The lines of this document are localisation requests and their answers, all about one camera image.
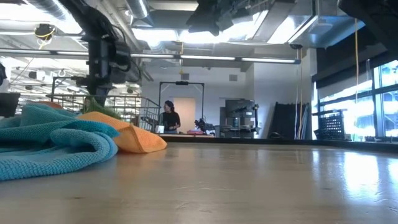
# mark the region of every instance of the wooden table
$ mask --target wooden table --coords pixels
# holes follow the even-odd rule
[[[0,223],[397,223],[397,186],[392,154],[175,143],[2,182]]]

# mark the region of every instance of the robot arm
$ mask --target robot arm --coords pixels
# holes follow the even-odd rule
[[[88,42],[89,74],[77,78],[76,83],[86,85],[91,95],[106,96],[111,89],[110,76],[125,77],[131,68],[130,48],[120,41],[109,19],[83,0],[59,0],[79,23]],[[105,97],[96,97],[104,104]]]

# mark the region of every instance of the orange towel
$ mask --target orange towel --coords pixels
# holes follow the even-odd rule
[[[158,135],[100,112],[90,112],[80,115],[77,118],[88,121],[99,121],[118,130],[120,135],[113,140],[123,151],[147,153],[163,150],[167,146],[167,143]]]
[[[54,103],[54,102],[50,102],[50,101],[37,101],[37,102],[31,102],[31,103],[44,104],[44,105],[50,106],[54,109],[63,109],[62,106],[59,105],[58,103]]]

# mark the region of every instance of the black equipment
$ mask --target black equipment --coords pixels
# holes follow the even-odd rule
[[[345,140],[344,110],[322,111],[312,114],[318,116],[318,130],[314,130],[318,140]]]
[[[111,76],[123,77],[120,72],[130,70],[130,48],[125,39],[119,39],[109,19],[97,9],[87,5],[83,0],[59,1],[83,29],[85,34],[82,40],[88,42],[89,74],[86,78],[79,78],[76,84],[87,86],[91,95],[106,96],[111,89],[111,81],[123,81]],[[103,105],[103,99],[96,100]]]
[[[55,27],[50,24],[39,24],[35,29],[35,36],[40,40],[50,40],[55,31]]]
[[[13,117],[17,110],[20,93],[0,93],[0,116]]]
[[[227,117],[253,118],[254,100],[225,100]]]
[[[338,6],[349,16],[360,19],[374,36],[398,57],[398,2],[396,0],[339,0]]]
[[[0,86],[3,83],[3,80],[5,80],[6,78],[6,68],[0,63]]]
[[[195,120],[195,126],[206,133],[206,131],[214,131],[215,127],[212,124],[207,124],[203,118],[200,118],[199,121]]]
[[[259,131],[258,108],[253,100],[225,100],[220,108],[220,135],[224,138],[254,138]],[[254,126],[246,124],[255,118]]]
[[[218,36],[220,31],[233,26],[233,19],[250,16],[246,9],[246,0],[198,0],[198,7],[187,21],[189,32],[208,31]],[[261,1],[249,1],[252,4],[260,4]]]

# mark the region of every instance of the white doorway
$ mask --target white doorway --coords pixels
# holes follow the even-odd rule
[[[178,132],[187,133],[195,128],[196,100],[194,98],[173,98],[175,112],[180,115],[181,127]]]

